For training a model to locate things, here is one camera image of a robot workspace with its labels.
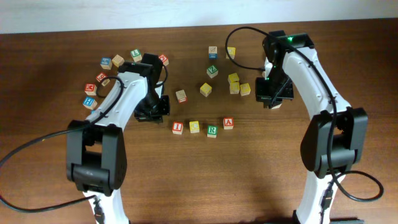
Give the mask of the red letter I block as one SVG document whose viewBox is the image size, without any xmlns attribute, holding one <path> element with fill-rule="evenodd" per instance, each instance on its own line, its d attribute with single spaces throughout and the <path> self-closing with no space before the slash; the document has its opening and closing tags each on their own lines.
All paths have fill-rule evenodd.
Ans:
<svg viewBox="0 0 398 224">
<path fill-rule="evenodd" d="M 172 132 L 174 134 L 182 134 L 183 133 L 183 123 L 181 123 L 181 122 L 173 122 Z"/>
</svg>

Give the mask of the yellow letter C block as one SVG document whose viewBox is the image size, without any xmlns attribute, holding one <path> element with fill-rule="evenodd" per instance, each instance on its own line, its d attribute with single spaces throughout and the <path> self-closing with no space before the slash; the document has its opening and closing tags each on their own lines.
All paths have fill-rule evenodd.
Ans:
<svg viewBox="0 0 398 224">
<path fill-rule="evenodd" d="M 200 132 L 200 124 L 198 121 L 190 121 L 189 122 L 190 132 L 199 133 Z"/>
</svg>

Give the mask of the red letter A block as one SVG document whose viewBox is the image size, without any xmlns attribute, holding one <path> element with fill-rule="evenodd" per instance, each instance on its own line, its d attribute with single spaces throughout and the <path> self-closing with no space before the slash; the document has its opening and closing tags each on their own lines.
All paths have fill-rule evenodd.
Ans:
<svg viewBox="0 0 398 224">
<path fill-rule="evenodd" d="M 234 128 L 234 118 L 225 117 L 223 118 L 223 129 L 233 129 Z"/>
</svg>

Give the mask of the green letter R block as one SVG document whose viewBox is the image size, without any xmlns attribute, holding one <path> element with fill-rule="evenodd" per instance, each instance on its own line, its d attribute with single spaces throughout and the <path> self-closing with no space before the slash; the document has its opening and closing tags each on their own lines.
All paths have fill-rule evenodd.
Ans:
<svg viewBox="0 0 398 224">
<path fill-rule="evenodd" d="M 218 127 L 217 126 L 213 126 L 213 125 L 209 125 L 207 128 L 207 137 L 208 138 L 216 138 L 218 134 Z"/>
</svg>

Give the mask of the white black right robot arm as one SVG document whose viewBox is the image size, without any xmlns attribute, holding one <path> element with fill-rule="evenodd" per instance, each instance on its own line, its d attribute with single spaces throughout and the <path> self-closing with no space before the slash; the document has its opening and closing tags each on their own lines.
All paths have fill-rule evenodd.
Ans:
<svg viewBox="0 0 398 224">
<path fill-rule="evenodd" d="M 256 100 L 269 109 L 294 98 L 298 90 L 310 118 L 300 145 L 307 170 L 303 198 L 293 212 L 294 223 L 330 223 L 330 210 L 340 190 L 351 200 L 342 180 L 355 174 L 352 166 L 362 156 L 368 116 L 353 108 L 336 90 L 322 68 L 308 34 L 286 35 L 278 30 L 266 34 L 264 76 L 256 79 Z"/>
</svg>

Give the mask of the yellow block cluster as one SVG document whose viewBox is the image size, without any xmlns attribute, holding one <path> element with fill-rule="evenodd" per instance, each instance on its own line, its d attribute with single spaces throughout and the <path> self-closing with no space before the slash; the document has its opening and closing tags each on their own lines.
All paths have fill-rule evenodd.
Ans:
<svg viewBox="0 0 398 224">
<path fill-rule="evenodd" d="M 240 84 L 239 82 L 231 82 L 229 85 L 229 92 L 234 95 L 234 94 L 239 94 L 240 92 Z"/>
<path fill-rule="evenodd" d="M 240 85 L 240 95 L 246 96 L 249 95 L 251 92 L 251 87 L 248 83 L 243 83 Z"/>
<path fill-rule="evenodd" d="M 239 76 L 237 73 L 232 73 L 228 75 L 228 82 L 229 84 L 232 84 L 234 82 L 239 82 Z"/>
</svg>

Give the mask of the yellow block lower cluster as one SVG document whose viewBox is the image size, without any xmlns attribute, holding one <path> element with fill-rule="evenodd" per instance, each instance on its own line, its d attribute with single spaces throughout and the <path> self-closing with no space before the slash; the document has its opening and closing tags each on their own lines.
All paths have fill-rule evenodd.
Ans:
<svg viewBox="0 0 398 224">
<path fill-rule="evenodd" d="M 231 82 L 229 85 L 229 92 L 234 95 L 234 94 L 239 94 L 240 92 L 240 84 L 239 82 Z"/>
</svg>

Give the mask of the yellow block upper cluster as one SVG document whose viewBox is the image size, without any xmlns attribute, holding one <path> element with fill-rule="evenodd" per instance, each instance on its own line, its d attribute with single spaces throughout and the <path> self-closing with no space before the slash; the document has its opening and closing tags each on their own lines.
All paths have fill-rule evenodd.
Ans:
<svg viewBox="0 0 398 224">
<path fill-rule="evenodd" d="M 234 82 L 239 82 L 239 76 L 237 73 L 232 73 L 228 75 L 228 82 L 229 84 L 232 84 Z"/>
</svg>

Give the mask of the red letter C block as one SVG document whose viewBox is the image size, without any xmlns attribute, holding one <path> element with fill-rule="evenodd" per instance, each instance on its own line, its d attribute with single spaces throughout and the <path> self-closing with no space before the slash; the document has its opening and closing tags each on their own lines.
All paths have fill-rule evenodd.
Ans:
<svg viewBox="0 0 398 224">
<path fill-rule="evenodd" d="M 159 56 L 159 59 L 162 61 L 164 66 L 167 66 L 169 64 L 169 59 L 167 56 L 165 56 L 164 54 Z"/>
</svg>

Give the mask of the red number six block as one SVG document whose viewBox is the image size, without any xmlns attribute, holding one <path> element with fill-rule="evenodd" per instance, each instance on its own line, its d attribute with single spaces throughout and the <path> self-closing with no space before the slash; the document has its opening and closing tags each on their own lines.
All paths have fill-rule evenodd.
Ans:
<svg viewBox="0 0 398 224">
<path fill-rule="evenodd" d="M 110 79 L 107 79 L 107 77 L 108 76 L 105 73 L 101 72 L 96 76 L 96 81 L 101 83 L 103 86 L 106 86 L 110 82 Z"/>
</svg>

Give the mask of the blue letter H block upper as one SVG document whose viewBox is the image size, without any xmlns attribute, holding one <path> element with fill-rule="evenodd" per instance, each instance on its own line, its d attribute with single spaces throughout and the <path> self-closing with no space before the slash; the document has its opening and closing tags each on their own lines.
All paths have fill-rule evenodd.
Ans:
<svg viewBox="0 0 398 224">
<path fill-rule="evenodd" d="M 96 108 L 97 102 L 94 98 L 87 96 L 84 100 L 83 100 L 83 106 L 85 108 L 88 108 L 90 110 L 94 110 Z"/>
</svg>

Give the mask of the blue number five block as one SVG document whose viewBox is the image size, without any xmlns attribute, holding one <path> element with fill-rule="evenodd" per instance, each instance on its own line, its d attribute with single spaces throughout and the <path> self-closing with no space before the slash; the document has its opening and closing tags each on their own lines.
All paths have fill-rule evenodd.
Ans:
<svg viewBox="0 0 398 224">
<path fill-rule="evenodd" d="M 113 63 L 109 57 L 103 57 L 100 61 L 100 65 L 103 69 L 110 70 L 113 66 Z"/>
</svg>

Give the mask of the red letter M block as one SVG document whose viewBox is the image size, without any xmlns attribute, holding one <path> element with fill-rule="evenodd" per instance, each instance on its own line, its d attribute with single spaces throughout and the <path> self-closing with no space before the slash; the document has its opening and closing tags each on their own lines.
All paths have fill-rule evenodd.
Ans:
<svg viewBox="0 0 398 224">
<path fill-rule="evenodd" d="M 96 90 L 97 90 L 97 86 L 94 83 L 87 83 L 85 85 L 85 93 L 88 96 L 96 96 Z"/>
</svg>

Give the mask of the green letter Z block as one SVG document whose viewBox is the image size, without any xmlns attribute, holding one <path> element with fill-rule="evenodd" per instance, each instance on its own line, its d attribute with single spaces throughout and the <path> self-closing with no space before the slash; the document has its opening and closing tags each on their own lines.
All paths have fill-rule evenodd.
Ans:
<svg viewBox="0 0 398 224">
<path fill-rule="evenodd" d="M 206 73 L 210 78 L 214 78 L 218 74 L 218 68 L 215 65 L 211 65 L 206 69 Z"/>
</svg>

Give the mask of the wooden block blue side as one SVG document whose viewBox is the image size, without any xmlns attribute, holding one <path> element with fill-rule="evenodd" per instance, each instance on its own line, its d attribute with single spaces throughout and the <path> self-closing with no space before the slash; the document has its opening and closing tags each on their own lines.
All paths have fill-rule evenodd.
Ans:
<svg viewBox="0 0 398 224">
<path fill-rule="evenodd" d="M 217 48 L 217 46 L 209 46 L 209 48 L 208 48 L 208 57 L 209 57 L 209 59 L 217 59 L 218 58 L 218 48 Z"/>
</svg>

